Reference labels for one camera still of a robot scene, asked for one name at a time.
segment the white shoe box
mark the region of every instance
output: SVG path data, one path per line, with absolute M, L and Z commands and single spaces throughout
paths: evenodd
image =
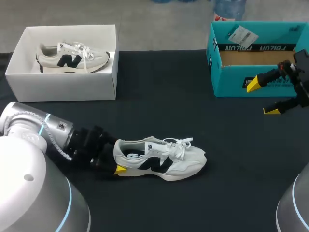
M 111 55 L 95 73 L 40 73 L 36 50 L 40 44 L 80 42 Z M 6 79 L 21 102 L 115 100 L 118 72 L 115 25 L 27 27 L 6 70 Z

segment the gray floor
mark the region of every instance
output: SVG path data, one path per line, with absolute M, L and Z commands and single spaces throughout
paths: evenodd
M 0 52 L 26 26 L 116 24 L 120 50 L 205 49 L 213 5 L 150 0 L 0 0 Z M 248 0 L 244 20 L 309 21 L 309 0 Z

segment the white sneaker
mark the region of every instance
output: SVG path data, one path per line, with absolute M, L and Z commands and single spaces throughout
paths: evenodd
M 198 173 L 207 161 L 203 150 L 191 146 L 192 140 L 159 140 L 154 137 L 139 141 L 117 140 L 114 146 L 115 161 L 127 169 L 118 175 L 154 174 L 167 181 L 188 178 Z
M 74 42 L 58 43 L 58 46 L 37 49 L 36 60 L 41 73 L 94 73 L 108 62 L 110 54 Z

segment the robotic arm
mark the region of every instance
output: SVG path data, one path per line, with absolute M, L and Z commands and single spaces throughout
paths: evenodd
M 295 98 L 279 101 L 264 108 L 264 114 L 283 114 L 298 105 L 305 107 L 309 105 L 309 55 L 306 50 L 294 54 L 295 65 L 286 60 L 278 64 L 277 69 L 258 74 L 247 86 L 247 92 L 265 87 L 267 83 L 281 76 L 285 79 L 289 76 L 294 90 Z
M 0 132 L 0 232 L 88 232 L 85 199 L 45 153 L 54 146 L 69 165 L 112 175 L 125 169 L 100 155 L 116 139 L 18 102 L 4 109 Z
M 277 69 L 258 74 L 247 86 L 247 91 L 251 92 L 281 76 L 289 76 L 297 96 L 265 107 L 264 114 L 283 114 L 298 105 L 309 105 L 309 55 L 302 50 L 294 54 L 294 60 L 295 65 L 286 60 L 280 62 Z M 276 225 L 278 232 L 309 231 L 309 164 L 279 201 Z

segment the white shoelace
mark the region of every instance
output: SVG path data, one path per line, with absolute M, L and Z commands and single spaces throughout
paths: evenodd
M 168 156 L 168 155 L 173 155 L 176 158 L 179 159 L 184 159 L 184 153 L 186 148 L 191 147 L 191 141 L 193 141 L 193 138 L 187 138 L 187 139 L 174 139 L 174 138 L 166 138 L 163 141 L 166 140 L 174 140 L 175 143 L 173 142 L 168 142 L 166 144 L 168 151 L 163 153 L 162 155 Z
M 77 55 L 79 53 L 83 54 L 83 60 L 84 60 L 84 69 L 86 71 L 86 73 L 88 73 L 88 69 L 86 66 L 86 59 L 88 61 L 92 61 L 95 56 L 93 55 L 93 53 L 91 52 L 89 47 L 86 47 L 85 45 L 83 45 L 82 43 L 79 42 L 74 42 L 74 47 L 76 49 L 76 52 L 72 52 L 74 55 Z

